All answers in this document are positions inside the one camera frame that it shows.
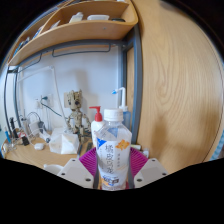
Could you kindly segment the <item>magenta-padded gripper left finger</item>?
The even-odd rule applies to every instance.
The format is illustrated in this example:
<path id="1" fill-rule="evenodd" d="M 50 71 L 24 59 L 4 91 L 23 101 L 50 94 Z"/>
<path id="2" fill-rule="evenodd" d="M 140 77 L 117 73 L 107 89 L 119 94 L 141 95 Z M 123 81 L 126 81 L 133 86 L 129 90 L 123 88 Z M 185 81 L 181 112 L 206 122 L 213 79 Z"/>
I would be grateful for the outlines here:
<path id="1" fill-rule="evenodd" d="M 97 189 L 99 173 L 96 149 L 90 149 L 79 159 L 71 158 L 58 176 L 81 187 Z"/>

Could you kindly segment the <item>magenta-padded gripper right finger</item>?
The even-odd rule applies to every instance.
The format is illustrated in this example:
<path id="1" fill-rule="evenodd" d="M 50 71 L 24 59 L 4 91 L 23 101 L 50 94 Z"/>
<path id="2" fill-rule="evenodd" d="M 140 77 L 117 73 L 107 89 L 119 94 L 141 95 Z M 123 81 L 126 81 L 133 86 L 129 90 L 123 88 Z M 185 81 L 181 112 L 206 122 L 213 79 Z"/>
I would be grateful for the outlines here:
<path id="1" fill-rule="evenodd" d="M 167 175 L 168 172 L 156 158 L 148 159 L 140 151 L 130 150 L 128 189 L 143 187 Z"/>

